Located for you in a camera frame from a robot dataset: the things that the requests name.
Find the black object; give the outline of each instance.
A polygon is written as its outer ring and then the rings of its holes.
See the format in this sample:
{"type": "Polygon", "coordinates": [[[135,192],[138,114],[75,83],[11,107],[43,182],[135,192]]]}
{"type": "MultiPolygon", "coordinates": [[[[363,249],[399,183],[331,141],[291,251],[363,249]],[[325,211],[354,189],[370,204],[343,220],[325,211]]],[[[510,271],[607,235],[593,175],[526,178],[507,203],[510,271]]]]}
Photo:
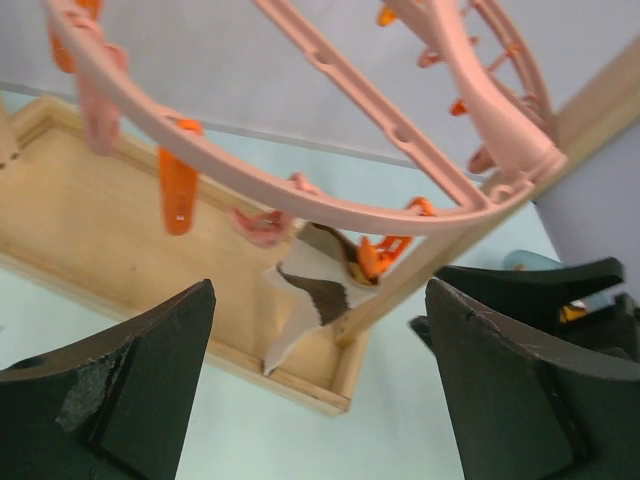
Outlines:
{"type": "MultiPolygon", "coordinates": [[[[465,293],[432,279],[428,318],[411,327],[436,356],[466,479],[640,478],[640,365],[518,321],[528,303],[515,320],[465,293]]],[[[630,307],[621,296],[611,308],[630,307]]]]}
{"type": "Polygon", "coordinates": [[[562,329],[563,306],[624,282],[623,266],[615,258],[541,271],[446,266],[435,277],[503,315],[552,335],[562,329]]]}
{"type": "Polygon", "coordinates": [[[174,479],[211,331],[209,280],[0,372],[0,478],[174,479]]]}

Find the curved pink rim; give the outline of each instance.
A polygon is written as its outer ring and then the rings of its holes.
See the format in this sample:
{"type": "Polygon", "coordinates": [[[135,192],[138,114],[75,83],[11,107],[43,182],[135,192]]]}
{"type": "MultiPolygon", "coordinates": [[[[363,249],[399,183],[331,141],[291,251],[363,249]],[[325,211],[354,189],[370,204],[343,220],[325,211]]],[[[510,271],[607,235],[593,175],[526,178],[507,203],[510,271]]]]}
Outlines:
{"type": "MultiPolygon", "coordinates": [[[[73,54],[78,67],[145,133],[215,181],[291,215],[363,233],[421,236],[478,223],[519,202],[533,188],[533,184],[525,180],[520,183],[517,193],[498,205],[481,194],[474,195],[475,205],[438,211],[438,217],[415,216],[405,210],[370,207],[299,191],[286,180],[237,159],[206,139],[178,129],[163,117],[165,107],[156,104],[120,72],[89,35],[73,27],[67,13],[78,13],[75,5],[68,0],[42,1],[54,30],[73,54]],[[471,207],[480,211],[469,212],[471,207]]],[[[542,160],[552,159],[551,163],[557,165],[558,153],[555,149],[546,151],[544,156],[547,158],[542,160]]]]}

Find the teal object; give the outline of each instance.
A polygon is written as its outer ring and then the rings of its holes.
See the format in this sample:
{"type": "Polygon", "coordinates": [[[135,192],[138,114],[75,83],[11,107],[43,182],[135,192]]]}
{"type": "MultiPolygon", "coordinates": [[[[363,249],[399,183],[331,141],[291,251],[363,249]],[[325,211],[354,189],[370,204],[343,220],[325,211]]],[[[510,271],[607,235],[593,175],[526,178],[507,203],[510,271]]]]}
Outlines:
{"type": "MultiPolygon", "coordinates": [[[[558,270],[565,265],[549,257],[529,252],[527,250],[513,250],[502,261],[503,270],[558,270]]],[[[604,294],[599,293],[582,300],[588,312],[601,310],[612,305],[613,302],[604,294]]]]}

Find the wooden tray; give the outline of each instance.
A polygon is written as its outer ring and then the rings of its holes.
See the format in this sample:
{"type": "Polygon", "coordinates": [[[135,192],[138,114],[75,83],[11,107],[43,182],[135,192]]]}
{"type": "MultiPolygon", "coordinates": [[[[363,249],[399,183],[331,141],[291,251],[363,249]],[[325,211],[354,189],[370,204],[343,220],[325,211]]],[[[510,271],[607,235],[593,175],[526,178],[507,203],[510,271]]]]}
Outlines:
{"type": "Polygon", "coordinates": [[[5,266],[119,320],[210,278],[218,304],[208,362],[324,413],[349,409],[367,334],[340,348],[323,329],[269,378],[261,373],[293,305],[262,273],[285,255],[291,235],[262,250],[240,239],[226,215],[231,206],[259,206],[203,180],[193,229],[173,237],[161,221],[155,147],[123,135],[112,157],[95,156],[76,110],[52,97],[10,116],[9,129],[22,152],[0,169],[5,266]]]}

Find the pink crossbar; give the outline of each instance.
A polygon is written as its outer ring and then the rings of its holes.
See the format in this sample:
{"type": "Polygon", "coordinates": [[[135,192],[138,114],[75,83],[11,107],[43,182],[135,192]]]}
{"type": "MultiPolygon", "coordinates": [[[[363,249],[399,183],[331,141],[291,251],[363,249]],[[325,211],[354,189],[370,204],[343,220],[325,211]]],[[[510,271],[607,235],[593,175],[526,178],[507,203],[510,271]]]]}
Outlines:
{"type": "Polygon", "coordinates": [[[68,14],[82,14],[81,9],[70,0],[42,2],[77,68],[146,134],[215,181],[295,217],[369,234],[437,234],[476,224],[508,209],[525,198],[535,182],[553,174],[566,161],[550,138],[505,98],[488,76],[469,43],[456,0],[427,0],[422,6],[412,0],[384,3],[449,65],[485,148],[510,182],[498,185],[489,195],[476,188],[289,2],[254,0],[310,62],[331,78],[398,149],[457,203],[456,208],[437,210],[435,217],[310,194],[241,161],[204,138],[183,132],[162,116],[164,107],[139,89],[113,65],[104,49],[69,21],[68,14]]]}

